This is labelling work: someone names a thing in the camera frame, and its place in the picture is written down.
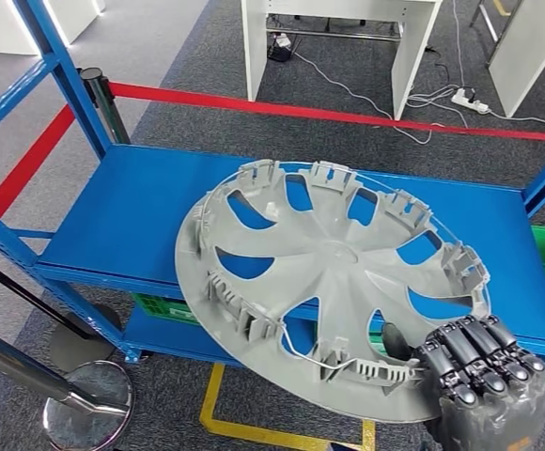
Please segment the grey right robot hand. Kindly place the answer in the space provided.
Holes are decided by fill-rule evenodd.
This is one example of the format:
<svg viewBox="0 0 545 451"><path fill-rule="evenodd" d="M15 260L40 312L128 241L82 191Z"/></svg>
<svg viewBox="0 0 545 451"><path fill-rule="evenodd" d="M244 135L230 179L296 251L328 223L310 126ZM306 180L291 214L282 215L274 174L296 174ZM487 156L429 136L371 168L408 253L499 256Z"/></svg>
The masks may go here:
<svg viewBox="0 0 545 451"><path fill-rule="evenodd" d="M429 377L440 413L424 426L444 450L528 450L545 426L545 362L496 316L448 322L417 348L390 322L381 337L389 356L417 358Z"/></svg>

